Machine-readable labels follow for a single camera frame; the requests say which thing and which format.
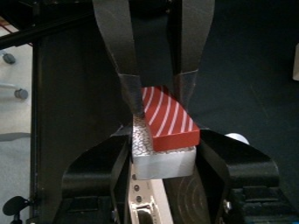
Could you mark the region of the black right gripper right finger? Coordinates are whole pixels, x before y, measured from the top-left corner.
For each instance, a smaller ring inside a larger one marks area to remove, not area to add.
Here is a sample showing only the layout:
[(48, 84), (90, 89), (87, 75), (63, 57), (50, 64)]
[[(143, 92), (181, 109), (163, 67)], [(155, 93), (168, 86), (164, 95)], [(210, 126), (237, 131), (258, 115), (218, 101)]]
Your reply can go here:
[(206, 129), (197, 165), (213, 224), (293, 224), (293, 206), (269, 155)]

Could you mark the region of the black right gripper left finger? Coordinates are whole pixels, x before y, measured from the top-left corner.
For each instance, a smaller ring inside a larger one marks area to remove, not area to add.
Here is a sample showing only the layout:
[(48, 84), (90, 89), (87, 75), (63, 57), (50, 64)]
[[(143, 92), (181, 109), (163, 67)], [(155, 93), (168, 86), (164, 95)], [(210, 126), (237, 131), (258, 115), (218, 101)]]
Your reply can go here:
[(131, 224), (131, 136), (132, 128), (120, 128), (70, 165), (62, 178), (58, 224)]

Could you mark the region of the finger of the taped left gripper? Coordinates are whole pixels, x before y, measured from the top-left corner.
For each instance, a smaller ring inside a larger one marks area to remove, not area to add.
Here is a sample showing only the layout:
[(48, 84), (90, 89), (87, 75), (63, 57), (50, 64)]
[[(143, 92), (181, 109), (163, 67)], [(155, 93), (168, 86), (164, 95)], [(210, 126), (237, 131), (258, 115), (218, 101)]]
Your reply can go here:
[(187, 109), (195, 89), (203, 48), (211, 30), (215, 0), (179, 0), (175, 96)]
[(144, 116), (128, 0), (92, 0), (95, 18), (122, 84), (124, 101), (135, 116)]

